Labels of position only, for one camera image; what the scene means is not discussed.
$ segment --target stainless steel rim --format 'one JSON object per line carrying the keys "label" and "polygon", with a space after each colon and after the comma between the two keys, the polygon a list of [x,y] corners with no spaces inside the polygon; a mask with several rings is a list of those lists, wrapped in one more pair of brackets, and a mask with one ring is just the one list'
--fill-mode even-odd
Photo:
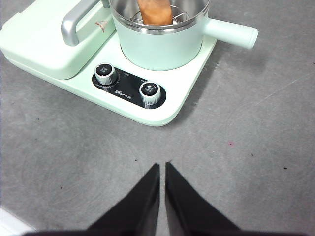
{"label": "stainless steel rim", "polygon": [[207,2],[207,4],[205,5],[205,7],[194,17],[174,24],[174,25],[166,25],[166,26],[150,26],[150,25],[145,25],[139,22],[134,22],[131,21],[130,19],[127,19],[125,17],[123,17],[122,15],[120,15],[113,7],[113,2],[114,0],[110,0],[109,4],[110,4],[110,8],[112,10],[113,16],[125,27],[136,31],[136,32],[140,32],[143,34],[153,34],[153,35],[164,35],[164,34],[171,34],[171,33],[176,33],[176,32],[180,32],[183,30],[186,30],[192,26],[194,26],[197,22],[199,22],[200,20],[203,19],[203,17],[208,14],[209,11],[209,5],[210,5],[210,0]]}

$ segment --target food in pot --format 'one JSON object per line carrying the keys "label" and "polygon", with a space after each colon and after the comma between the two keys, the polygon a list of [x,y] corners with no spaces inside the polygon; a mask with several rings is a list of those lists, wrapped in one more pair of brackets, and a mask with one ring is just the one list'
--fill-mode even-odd
{"label": "food in pot", "polygon": [[143,23],[146,25],[171,25],[172,9],[169,0],[138,0]]}

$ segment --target silver handle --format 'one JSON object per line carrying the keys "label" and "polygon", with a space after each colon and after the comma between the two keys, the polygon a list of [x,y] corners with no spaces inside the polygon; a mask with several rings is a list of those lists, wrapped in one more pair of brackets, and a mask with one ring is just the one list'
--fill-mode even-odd
{"label": "silver handle", "polygon": [[[74,47],[79,44],[76,27],[79,21],[89,12],[100,0],[81,0],[63,19],[61,33],[66,45]],[[109,8],[108,0],[101,0],[105,8]]]}

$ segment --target mint green pot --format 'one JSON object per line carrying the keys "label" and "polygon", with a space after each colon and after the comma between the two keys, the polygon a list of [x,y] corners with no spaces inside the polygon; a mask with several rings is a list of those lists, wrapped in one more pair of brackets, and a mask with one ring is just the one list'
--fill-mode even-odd
{"label": "mint green pot", "polygon": [[174,19],[175,24],[168,26],[143,24],[137,0],[109,2],[124,55],[148,70],[171,70],[189,63],[200,51],[204,36],[248,49],[258,36],[255,28],[208,18],[209,0],[171,1],[176,6],[172,8],[174,16],[180,14],[178,7],[191,11],[183,11]]}

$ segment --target multi-function cooker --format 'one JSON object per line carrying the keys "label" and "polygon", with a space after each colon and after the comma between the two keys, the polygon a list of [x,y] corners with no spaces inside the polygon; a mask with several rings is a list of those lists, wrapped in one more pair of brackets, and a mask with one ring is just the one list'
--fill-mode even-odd
{"label": "multi-function cooker", "polygon": [[209,0],[171,0],[173,24],[144,25],[137,0],[36,0],[8,20],[14,65],[150,126],[180,111],[217,39],[252,48],[258,31],[208,18]]}

